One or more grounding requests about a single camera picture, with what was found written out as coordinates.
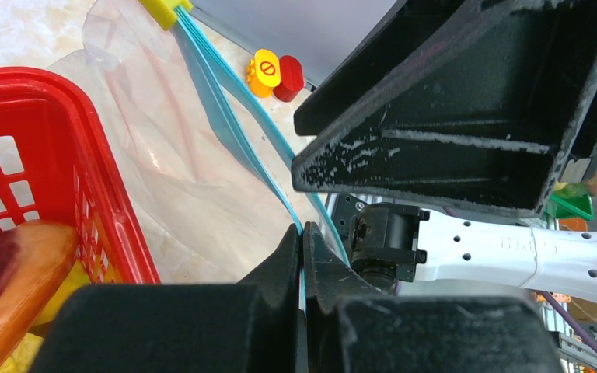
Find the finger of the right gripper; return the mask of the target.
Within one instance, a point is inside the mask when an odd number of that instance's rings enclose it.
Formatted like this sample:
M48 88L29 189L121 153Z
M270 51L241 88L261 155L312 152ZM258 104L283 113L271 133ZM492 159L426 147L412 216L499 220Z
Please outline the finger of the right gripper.
M482 1L292 161L298 191L513 218L597 170L597 1Z
M442 27L482 1L398 1L293 116L295 133L318 135Z

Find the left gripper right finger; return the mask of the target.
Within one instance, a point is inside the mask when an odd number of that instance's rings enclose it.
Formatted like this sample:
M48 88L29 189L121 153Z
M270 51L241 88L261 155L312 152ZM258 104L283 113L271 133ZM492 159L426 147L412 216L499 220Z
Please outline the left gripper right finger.
M384 295L302 233L311 372L560 372L553 337L509 297Z

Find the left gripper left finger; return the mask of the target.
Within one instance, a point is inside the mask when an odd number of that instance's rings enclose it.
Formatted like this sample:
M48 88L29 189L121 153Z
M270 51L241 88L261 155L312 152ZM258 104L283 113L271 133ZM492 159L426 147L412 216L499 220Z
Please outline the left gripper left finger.
M293 372L300 231L234 284L93 284L63 304L33 372Z

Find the clear zip top bag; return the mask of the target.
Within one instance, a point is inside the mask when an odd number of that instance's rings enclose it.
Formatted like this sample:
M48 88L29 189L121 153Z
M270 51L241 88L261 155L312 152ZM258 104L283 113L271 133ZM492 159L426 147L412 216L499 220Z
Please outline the clear zip top bag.
M271 128L231 93L232 113L267 177L220 142L225 129L210 124L198 67L197 55L136 1L94 1L82 47L52 66L95 104L161 280L238 281L295 222L316 222L343 256L326 197L292 188Z

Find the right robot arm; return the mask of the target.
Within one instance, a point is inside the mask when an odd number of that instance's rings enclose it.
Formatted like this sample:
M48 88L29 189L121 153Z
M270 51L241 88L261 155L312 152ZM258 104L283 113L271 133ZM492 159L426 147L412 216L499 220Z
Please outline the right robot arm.
M401 1L297 109L297 191L541 215L597 125L597 1ZM597 303L597 232L420 221L416 281Z

